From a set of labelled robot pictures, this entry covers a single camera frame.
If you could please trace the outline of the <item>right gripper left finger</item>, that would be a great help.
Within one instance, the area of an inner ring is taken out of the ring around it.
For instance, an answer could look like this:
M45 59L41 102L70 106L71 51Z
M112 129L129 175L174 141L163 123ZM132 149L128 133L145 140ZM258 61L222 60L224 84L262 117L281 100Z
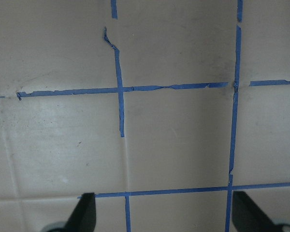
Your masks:
M84 193L65 224L65 231L93 232L96 220L95 193Z

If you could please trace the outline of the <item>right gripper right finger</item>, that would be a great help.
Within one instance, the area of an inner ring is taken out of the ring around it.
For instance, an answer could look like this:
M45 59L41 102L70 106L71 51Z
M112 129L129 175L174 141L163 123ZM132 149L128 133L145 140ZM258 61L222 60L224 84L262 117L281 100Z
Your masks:
M290 232L289 224L275 224L244 191L232 194L232 223L238 232Z

